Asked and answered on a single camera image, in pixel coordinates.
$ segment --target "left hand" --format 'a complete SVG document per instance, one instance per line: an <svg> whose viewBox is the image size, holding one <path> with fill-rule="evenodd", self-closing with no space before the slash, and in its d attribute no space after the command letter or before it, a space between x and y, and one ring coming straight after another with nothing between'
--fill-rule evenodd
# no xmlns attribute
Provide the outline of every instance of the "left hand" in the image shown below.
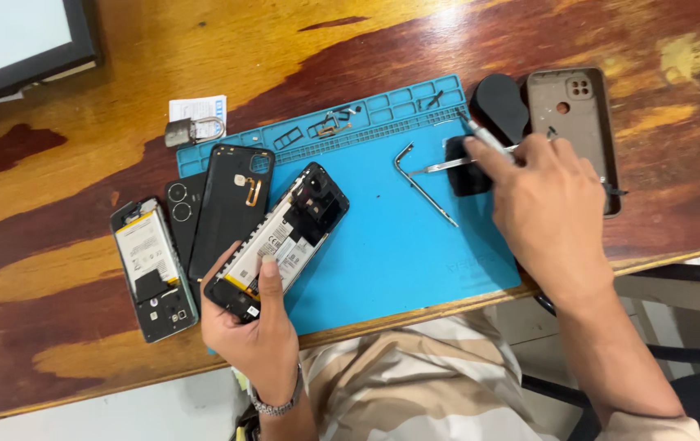
<svg viewBox="0 0 700 441"><path fill-rule="evenodd" d="M208 281L240 243L225 251L200 283L203 342L249 378L263 403L282 406L290 401L296 387L298 336L285 311L276 260L264 256L257 281L260 318L252 323L240 324L237 316L208 300L204 293Z"/></svg>

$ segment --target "wrist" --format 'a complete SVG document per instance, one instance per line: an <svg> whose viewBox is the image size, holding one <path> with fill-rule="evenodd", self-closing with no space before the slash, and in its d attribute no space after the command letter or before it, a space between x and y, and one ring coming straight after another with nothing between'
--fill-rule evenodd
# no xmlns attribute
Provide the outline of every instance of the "wrist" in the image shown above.
<svg viewBox="0 0 700 441"><path fill-rule="evenodd" d="M293 398L296 389L298 366L286 370L282 375L272 376L266 381L253 382L260 401L269 406L282 406Z"/></svg>

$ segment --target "wooden table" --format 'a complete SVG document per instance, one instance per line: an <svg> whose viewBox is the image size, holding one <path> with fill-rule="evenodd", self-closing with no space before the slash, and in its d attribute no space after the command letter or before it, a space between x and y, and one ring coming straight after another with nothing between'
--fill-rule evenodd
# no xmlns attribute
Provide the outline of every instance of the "wooden table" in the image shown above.
<svg viewBox="0 0 700 441"><path fill-rule="evenodd" d="M170 99L226 94L235 133L454 72L469 93L492 72L598 65L631 192L606 253L620 274L700 255L700 2L96 3L104 66L0 105L0 417L223 366L198 326L143 342L109 235L110 213L178 177L161 137Z"/></svg>

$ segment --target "metal watch strap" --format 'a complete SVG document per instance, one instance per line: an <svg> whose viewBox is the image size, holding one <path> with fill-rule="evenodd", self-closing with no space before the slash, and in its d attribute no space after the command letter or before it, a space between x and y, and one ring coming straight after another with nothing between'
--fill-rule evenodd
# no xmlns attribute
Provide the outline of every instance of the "metal watch strap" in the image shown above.
<svg viewBox="0 0 700 441"><path fill-rule="evenodd" d="M298 404L298 398L301 396L301 389L303 388L304 379L301 377L301 364L298 363L296 389L293 391L293 397L290 398L290 401L283 404L282 406L270 406L260 401L260 397L257 396L257 390L251 383L247 390L249 391L249 396L250 400L252 401L252 405L255 409L257 409L258 412L260 412L261 414L271 415L273 417L279 417L285 415L288 410L293 409L295 405Z"/></svg>

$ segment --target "hand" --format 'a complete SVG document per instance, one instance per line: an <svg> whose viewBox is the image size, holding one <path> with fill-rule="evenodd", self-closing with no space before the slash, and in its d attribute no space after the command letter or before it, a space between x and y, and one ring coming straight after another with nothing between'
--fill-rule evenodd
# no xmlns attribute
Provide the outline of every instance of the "hand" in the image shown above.
<svg viewBox="0 0 700 441"><path fill-rule="evenodd" d="M260 400L271 406L290 401L296 389L298 336L285 312L282 279L273 256L263 256L258 279L260 319L242 325L239 318L208 300L206 285L241 242L234 243L200 283L203 342L249 378Z"/></svg>
<svg viewBox="0 0 700 441"><path fill-rule="evenodd" d="M540 134L516 148L523 167L472 137L464 148L494 181L494 224L557 307L609 292L614 274L602 244L606 192L588 159L578 158L567 140Z"/></svg>

